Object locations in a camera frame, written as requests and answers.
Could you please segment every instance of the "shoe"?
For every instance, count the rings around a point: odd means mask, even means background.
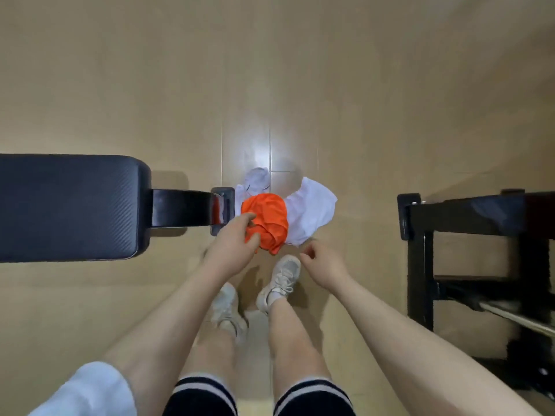
[[[231,283],[226,283],[212,301],[212,318],[210,321],[217,327],[224,321],[229,321],[235,328],[235,342],[245,341],[248,326],[239,314],[239,297]]]
[[[258,294],[256,298],[256,306],[260,311],[268,315],[270,307],[268,306],[268,295],[277,292],[287,297],[293,292],[293,286],[301,274],[301,262],[292,255],[281,257],[280,261],[274,266],[272,271],[272,279]]]

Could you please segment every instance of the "wooden floor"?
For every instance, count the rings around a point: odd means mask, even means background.
[[[134,156],[168,188],[266,166],[288,195],[308,176],[338,197],[317,236],[405,312],[397,194],[555,188],[554,41],[553,0],[0,0],[0,149]],[[26,414],[97,359],[210,240],[196,228],[128,261],[1,265],[0,414]],[[495,251],[446,238],[436,268],[496,274]],[[247,268],[246,308],[275,259]],[[334,298],[303,274],[291,300],[360,416],[406,414]],[[465,351],[504,353],[496,317],[436,313]],[[243,415],[270,414],[267,324],[252,319],[237,396]]]

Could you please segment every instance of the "person's right arm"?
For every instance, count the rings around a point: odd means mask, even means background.
[[[470,356],[364,289],[328,246],[312,241],[300,258],[347,309],[411,415],[539,415]]]

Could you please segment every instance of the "shorts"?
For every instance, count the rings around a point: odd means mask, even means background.
[[[216,377],[192,374],[177,382],[163,416],[238,416],[232,393]],[[274,416],[355,416],[347,394],[328,379],[293,385],[275,404]]]

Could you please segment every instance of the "leg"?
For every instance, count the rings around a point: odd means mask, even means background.
[[[299,279],[301,263],[285,256],[256,304],[270,317],[270,351],[274,365],[274,416],[354,416],[343,390],[331,382],[323,356],[313,346],[287,295]]]
[[[231,390],[235,343],[244,340],[247,330],[237,311],[238,303],[235,288],[226,283],[212,302],[212,324],[200,333],[163,416],[198,413],[237,416]]]

